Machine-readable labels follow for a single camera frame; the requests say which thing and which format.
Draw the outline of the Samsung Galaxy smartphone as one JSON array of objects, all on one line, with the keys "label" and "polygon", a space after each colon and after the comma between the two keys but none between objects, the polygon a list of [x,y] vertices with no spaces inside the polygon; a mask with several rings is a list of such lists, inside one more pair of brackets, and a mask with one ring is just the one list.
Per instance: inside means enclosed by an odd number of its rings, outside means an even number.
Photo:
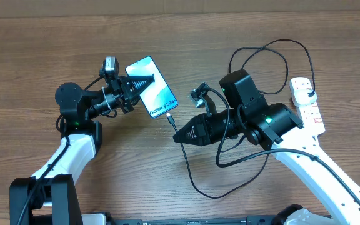
[{"label": "Samsung Galaxy smartphone", "polygon": [[140,94],[152,118],[168,113],[178,101],[151,56],[146,56],[125,68],[128,76],[153,76],[154,81]]}]

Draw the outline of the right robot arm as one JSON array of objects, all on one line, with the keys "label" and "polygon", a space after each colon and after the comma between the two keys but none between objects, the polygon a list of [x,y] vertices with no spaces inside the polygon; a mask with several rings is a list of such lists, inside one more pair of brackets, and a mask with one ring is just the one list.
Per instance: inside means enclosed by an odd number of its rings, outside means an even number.
[{"label": "right robot arm", "polygon": [[174,142],[207,146],[243,133],[263,150],[227,163],[217,160],[217,166],[226,168],[272,154],[297,175],[330,214],[319,216],[293,205],[276,215],[273,224],[360,224],[360,187],[324,152],[313,130],[300,117],[283,103],[269,105],[243,69],[224,76],[219,85],[226,110],[215,111],[208,96],[211,88],[201,84],[190,95],[204,101],[206,112],[177,131]]}]

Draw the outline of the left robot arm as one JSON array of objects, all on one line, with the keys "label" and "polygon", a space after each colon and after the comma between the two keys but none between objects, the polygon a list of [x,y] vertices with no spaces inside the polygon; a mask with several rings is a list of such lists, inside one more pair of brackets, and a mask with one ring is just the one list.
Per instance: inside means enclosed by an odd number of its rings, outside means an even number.
[{"label": "left robot arm", "polygon": [[121,109],[133,110],[154,75],[104,75],[100,91],[67,82],[56,91],[61,144],[50,160],[30,177],[16,178],[9,188],[11,224],[109,224],[106,213],[82,214],[75,183],[103,142],[103,126],[95,118]]}]

